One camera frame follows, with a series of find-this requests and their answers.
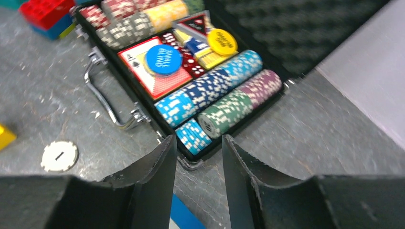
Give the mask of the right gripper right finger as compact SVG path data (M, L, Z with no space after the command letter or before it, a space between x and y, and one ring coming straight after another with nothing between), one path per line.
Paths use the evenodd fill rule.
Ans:
M402 229L405 178L315 175L301 180L266 165L222 137L234 229Z

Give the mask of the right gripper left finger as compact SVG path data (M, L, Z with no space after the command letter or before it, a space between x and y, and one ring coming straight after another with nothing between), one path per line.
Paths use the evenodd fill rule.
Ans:
M170 224L177 142L101 181L76 176L2 176L3 229L166 229Z

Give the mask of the white 1 poker chip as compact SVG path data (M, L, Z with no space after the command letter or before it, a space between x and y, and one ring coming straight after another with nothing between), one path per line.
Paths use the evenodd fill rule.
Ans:
M54 141L43 150L41 167L46 172L65 172L78 160L78 147L71 141Z

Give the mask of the black poker chip case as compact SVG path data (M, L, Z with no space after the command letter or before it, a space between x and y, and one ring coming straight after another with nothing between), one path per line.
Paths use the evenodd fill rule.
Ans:
M288 82L315 68L381 10L385 0L91 0L70 12L93 45L85 83L118 127L145 121L161 137L176 135L178 160L199 168L269 108ZM208 44L228 31L237 52ZM145 55L177 49L174 74L154 75Z

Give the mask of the blue grey lego block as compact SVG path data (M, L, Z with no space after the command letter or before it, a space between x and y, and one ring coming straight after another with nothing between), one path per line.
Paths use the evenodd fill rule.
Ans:
M195 215L175 195L172 195L168 229L206 229Z

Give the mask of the blue small blind button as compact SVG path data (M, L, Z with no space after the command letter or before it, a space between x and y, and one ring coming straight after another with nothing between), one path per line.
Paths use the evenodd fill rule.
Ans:
M154 75L166 77L180 69L182 56L173 46L159 44L148 50L145 62Z

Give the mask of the yellow arch block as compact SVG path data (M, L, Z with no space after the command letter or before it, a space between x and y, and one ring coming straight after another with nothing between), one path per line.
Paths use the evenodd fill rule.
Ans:
M0 150L6 148L17 139L17 136L4 125L0 125Z

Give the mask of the yellow dealer button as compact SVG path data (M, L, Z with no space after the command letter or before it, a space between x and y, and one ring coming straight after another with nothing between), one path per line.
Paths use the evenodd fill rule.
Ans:
M236 39L226 30L213 29L207 35L207 41L211 49L222 56L230 56L237 52Z

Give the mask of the red blue lego block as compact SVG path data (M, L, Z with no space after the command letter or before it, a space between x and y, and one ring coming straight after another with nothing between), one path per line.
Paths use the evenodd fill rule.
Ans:
M19 13L35 32L57 40L72 27L70 9L74 6L74 0L28 0L19 7Z

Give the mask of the teal block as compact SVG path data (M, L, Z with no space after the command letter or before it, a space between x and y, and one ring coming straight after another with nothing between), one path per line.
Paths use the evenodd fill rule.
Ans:
M0 6L17 10L26 0L0 0Z

